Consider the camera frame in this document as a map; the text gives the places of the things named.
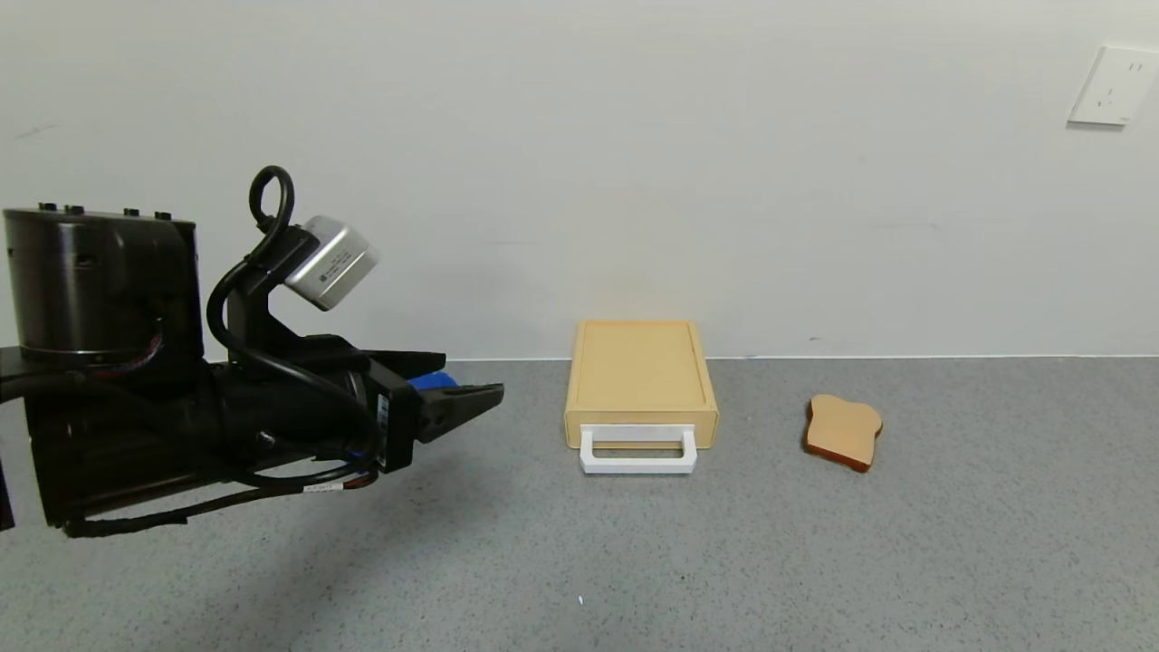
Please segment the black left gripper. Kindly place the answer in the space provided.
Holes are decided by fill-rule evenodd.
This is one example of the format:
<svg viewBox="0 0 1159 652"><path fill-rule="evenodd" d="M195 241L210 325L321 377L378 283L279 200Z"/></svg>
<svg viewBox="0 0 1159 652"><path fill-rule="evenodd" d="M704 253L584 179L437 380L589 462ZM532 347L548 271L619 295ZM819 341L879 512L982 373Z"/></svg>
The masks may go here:
<svg viewBox="0 0 1159 652"><path fill-rule="evenodd" d="M302 367L326 387L319 418L335 430L331 440L342 438L352 475L403 469L415 441L431 444L502 403L502 383L418 391L410 383L445 366L444 352L360 350L336 335L302 339Z"/></svg>

